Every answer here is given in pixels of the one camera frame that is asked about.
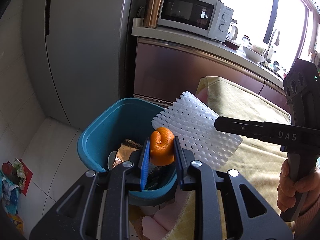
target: silver screw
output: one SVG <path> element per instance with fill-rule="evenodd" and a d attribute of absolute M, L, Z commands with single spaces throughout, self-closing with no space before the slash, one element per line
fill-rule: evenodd
<path fill-rule="evenodd" d="M 96 172 L 94 170 L 89 170 L 85 173 L 85 175 L 89 178 L 92 178 L 96 175 Z"/>
<path fill-rule="evenodd" d="M 232 177 L 237 177 L 239 175 L 239 171 L 237 170 L 230 170 L 229 175 Z"/>
<path fill-rule="evenodd" d="M 195 160 L 195 161 L 192 161 L 191 165 L 194 167 L 200 167 L 202 165 L 202 162 Z"/>
<path fill-rule="evenodd" d="M 122 163 L 122 166 L 124 166 L 125 168 L 130 168 L 132 165 L 133 163 L 130 161 L 125 161 Z"/>

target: foam packaging sleeve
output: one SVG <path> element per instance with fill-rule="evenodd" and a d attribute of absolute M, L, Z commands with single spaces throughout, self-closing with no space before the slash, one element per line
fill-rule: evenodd
<path fill-rule="evenodd" d="M 164 109 L 152 120 L 154 129 L 167 127 L 179 137 L 182 148 L 189 149 L 195 158 L 218 170 L 237 150 L 239 135 L 219 132 L 214 120 L 219 115 L 186 91 L 173 106 Z"/>

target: orange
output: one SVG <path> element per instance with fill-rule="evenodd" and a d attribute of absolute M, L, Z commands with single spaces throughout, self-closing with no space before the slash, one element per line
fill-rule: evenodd
<path fill-rule="evenodd" d="M 169 165 L 173 157 L 173 133 L 165 127 L 159 127 L 150 136 L 150 161 L 156 166 Z"/>

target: refrigerator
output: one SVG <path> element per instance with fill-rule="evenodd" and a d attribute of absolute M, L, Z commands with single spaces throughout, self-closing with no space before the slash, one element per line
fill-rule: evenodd
<path fill-rule="evenodd" d="M 28 73 L 47 116 L 84 130 L 132 97 L 132 21 L 146 0 L 24 0 Z"/>

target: kitchen counter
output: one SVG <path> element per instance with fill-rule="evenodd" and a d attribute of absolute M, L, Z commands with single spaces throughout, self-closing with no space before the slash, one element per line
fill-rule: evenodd
<path fill-rule="evenodd" d="M 238 50 L 233 50 L 217 41 L 210 40 L 203 36 L 167 27 L 158 26 L 156 29 L 145 28 L 142 27 L 142 22 L 143 18 L 134 18 L 132 27 L 133 36 L 175 42 L 208 52 L 240 65 L 250 72 L 262 77 L 266 81 L 276 85 L 280 89 L 284 89 L 283 80 L 280 77 L 275 75 L 268 68 L 247 58 L 244 51 L 241 50 L 241 47 Z"/>

